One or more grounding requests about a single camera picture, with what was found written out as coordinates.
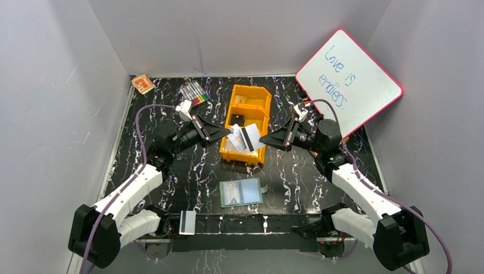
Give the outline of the white VIP credit card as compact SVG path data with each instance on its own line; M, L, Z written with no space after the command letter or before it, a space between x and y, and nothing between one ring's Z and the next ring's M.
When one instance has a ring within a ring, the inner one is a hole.
M243 135L244 143L249 152L256 151L265 146L265 144L260 141L261 135L255 123L242 127L241 132Z

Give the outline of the white magnetic stripe card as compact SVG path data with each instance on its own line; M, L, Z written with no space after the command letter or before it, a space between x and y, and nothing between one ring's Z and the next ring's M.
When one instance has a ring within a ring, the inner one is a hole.
M180 212L180 235L194 235L196 230L196 212L195 211L181 211Z

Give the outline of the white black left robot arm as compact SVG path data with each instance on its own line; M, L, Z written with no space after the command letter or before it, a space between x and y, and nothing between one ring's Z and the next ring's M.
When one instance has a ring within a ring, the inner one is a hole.
M158 127L147 150L147 161L108 196L94 205L81 205L74 213L68 249L86 257L98 268L109 266L128 243L148 234L165 237L170 232L169 214L149 205L135 215L134 207L171 174L181 152L196 145L209 146L230 134L199 115L174 130L167 123Z

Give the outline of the mint green card holder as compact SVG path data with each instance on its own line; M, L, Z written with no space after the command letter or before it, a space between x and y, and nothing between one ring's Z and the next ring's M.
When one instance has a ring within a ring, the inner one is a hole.
M259 178L250 178L250 179L242 179L242 180L232 180L232 181L239 181L240 182L240 191L241 191L241 204L235 205L225 205L224 204L224 194L223 194L223 186L222 183L219 183L220 187L220 199L221 199L221 207L222 208L232 208L232 207L242 207L242 206L249 206L249 205L256 205L263 203L263 194L267 192L268 186L261 186Z

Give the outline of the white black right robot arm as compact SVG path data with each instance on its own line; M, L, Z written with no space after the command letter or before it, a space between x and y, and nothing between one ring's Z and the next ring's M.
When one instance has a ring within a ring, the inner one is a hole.
M365 215L357 214L342 203L324 209L319 224L326 235L345 232L353 236L371 247L378 261L390 271L429 254L421 212L416 207L405 209L391 202L377 186L366 182L354 167L354 160L341 150L342 136L336 121L322 119L315 132L310 132L292 118L260 141L283 151L296 146L315 152L314 163L319 173L365 212Z

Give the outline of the orange three-compartment bin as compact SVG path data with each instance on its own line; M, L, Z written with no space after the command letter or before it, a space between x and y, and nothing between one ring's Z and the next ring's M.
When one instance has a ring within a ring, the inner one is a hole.
M247 102L245 104L234 103L236 95L246 96ZM270 118L271 99L271 94L264 87L245 86L240 84L234 85L228 106L225 127L231 128L231 126L229 125L231 115L238 114L244 116L244 126L255 123L261 135L267 134ZM228 152L224 149L227 141L229 141L227 137L222 138L220 147L220 153L224 160L228 162L246 162L250 165L264 164L265 146L261 149L249 153Z

